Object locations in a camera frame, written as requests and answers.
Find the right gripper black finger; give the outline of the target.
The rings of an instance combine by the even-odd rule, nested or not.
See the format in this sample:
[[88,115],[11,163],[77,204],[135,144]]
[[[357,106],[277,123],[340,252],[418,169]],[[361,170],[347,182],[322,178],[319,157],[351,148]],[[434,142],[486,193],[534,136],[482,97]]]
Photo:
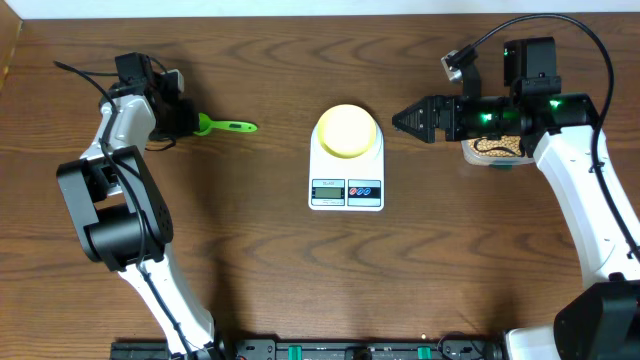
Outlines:
[[435,143],[435,130],[425,124],[423,121],[409,121],[408,123],[400,120],[393,120],[393,126],[402,132],[405,132],[424,143]]
[[421,121],[434,110],[435,96],[425,96],[392,117],[393,121]]

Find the green plastic measuring scoop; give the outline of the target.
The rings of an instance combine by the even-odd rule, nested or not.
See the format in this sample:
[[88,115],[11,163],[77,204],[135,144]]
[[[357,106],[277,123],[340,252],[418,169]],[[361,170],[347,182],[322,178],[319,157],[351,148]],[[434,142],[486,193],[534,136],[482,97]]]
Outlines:
[[196,136],[208,136],[214,130],[253,133],[258,130],[258,126],[251,122],[235,120],[212,120],[204,113],[198,114],[199,128],[194,132]]

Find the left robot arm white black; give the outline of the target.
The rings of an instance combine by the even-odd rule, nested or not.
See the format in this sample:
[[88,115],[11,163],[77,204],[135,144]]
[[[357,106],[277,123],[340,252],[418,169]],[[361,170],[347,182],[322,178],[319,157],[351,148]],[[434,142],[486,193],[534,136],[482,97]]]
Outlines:
[[150,141],[174,144],[199,129],[184,79],[138,52],[115,59],[117,82],[100,91],[102,120],[81,157],[56,178],[81,247],[142,297],[170,359],[223,359],[215,321],[176,264],[173,222],[143,155]]

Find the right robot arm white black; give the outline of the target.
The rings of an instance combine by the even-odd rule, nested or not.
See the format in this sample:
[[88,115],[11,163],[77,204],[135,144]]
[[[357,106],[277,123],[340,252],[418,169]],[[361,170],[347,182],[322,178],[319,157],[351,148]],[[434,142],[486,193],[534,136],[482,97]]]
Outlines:
[[588,95],[564,94],[551,37],[504,45],[510,94],[483,97],[476,53],[442,59],[458,96],[427,96],[394,115],[393,126],[432,143],[517,136],[522,154],[549,182],[570,230],[584,292],[552,324],[513,329],[487,358],[636,359],[639,356],[639,221],[611,165]]

